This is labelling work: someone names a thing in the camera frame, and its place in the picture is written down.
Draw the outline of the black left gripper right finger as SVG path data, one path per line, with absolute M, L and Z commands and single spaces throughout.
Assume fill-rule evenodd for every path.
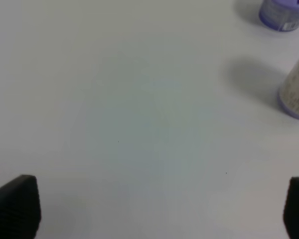
M 299 177 L 290 179 L 283 221 L 289 238 L 299 239 Z

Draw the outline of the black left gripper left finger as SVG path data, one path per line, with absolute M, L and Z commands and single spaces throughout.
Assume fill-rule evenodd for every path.
M 0 239 L 33 239 L 40 222 L 35 176 L 20 175 L 0 187 Z

